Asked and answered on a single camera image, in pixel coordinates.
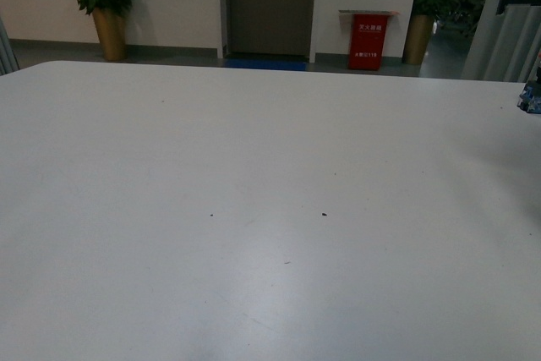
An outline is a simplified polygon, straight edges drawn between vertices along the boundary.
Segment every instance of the table surface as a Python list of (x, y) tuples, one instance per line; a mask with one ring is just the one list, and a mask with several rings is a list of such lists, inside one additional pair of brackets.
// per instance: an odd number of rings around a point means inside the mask
[(539, 361), (541, 118), (521, 89), (0, 77), (0, 359)]

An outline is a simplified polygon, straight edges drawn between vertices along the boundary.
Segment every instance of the curtain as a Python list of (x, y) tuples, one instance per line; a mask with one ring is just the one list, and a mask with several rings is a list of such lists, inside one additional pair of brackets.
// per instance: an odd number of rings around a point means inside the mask
[(541, 7), (507, 6), (496, 16), (498, 2), (485, 2), (462, 78), (526, 82), (541, 49)]
[(9, 74), (19, 69), (17, 60), (11, 45), (9, 44), (8, 34), (0, 18), (0, 75)]

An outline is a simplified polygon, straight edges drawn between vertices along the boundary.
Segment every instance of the brown door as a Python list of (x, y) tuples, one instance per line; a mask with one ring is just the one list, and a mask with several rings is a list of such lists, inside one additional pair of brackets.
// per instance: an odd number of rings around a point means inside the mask
[(229, 51), (308, 56), (314, 0), (228, 0)]

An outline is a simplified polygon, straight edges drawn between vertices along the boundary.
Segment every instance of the red fire extinguisher box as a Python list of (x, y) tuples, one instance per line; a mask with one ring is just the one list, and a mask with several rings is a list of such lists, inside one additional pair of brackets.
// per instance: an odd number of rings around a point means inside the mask
[(397, 12), (341, 10), (353, 14), (349, 69), (380, 69), (387, 20)]

